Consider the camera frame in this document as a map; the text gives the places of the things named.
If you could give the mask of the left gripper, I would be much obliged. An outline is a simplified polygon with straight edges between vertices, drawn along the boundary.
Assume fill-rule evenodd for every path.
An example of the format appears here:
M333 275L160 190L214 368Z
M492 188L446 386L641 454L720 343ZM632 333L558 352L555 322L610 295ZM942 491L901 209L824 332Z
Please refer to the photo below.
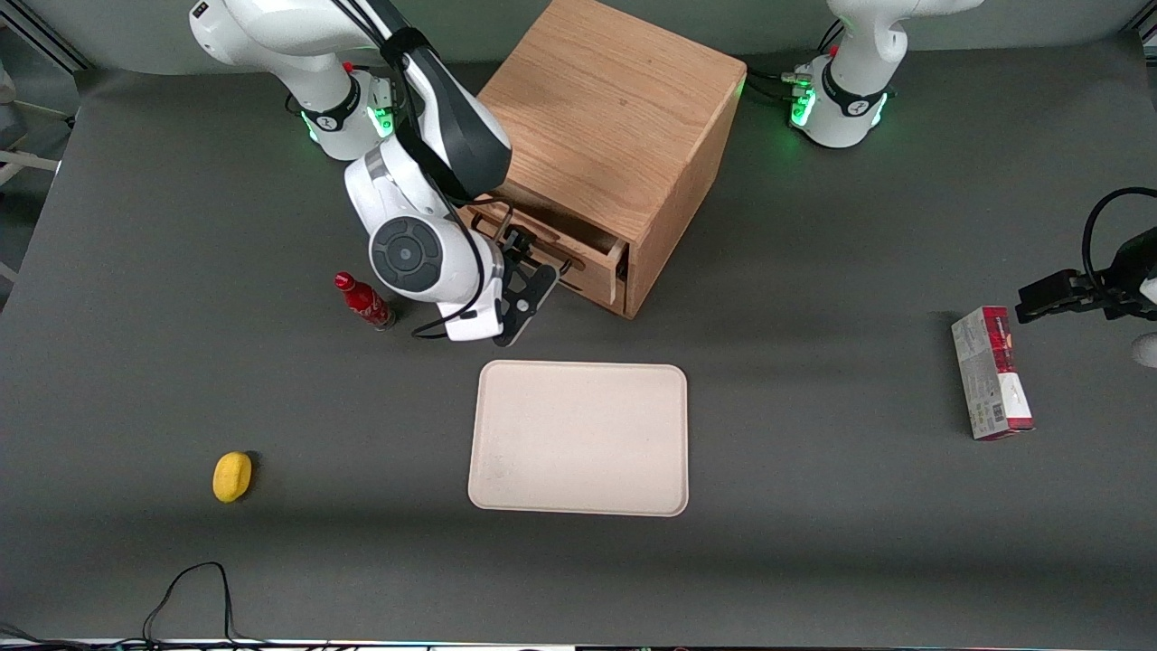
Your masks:
M1154 281L1154 268L1156 228L1149 228L1125 241L1108 267L1098 273L1103 305L1086 273L1057 271L1018 289L1017 321L1027 325L1049 315L1081 315L1100 309L1107 320L1133 316L1156 321L1154 299L1143 293L1143 284Z

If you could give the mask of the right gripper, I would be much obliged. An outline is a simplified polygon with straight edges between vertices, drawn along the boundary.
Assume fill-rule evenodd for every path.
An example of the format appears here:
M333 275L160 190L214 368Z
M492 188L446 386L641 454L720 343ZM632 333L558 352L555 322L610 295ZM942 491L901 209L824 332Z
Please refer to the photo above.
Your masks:
M445 318L447 336L455 342L491 339L503 333L503 273L529 280L545 273L558 280L558 268L532 254L536 235L518 225L504 228L500 236L504 262L487 257L482 271L471 257L459 257L441 265L439 315Z

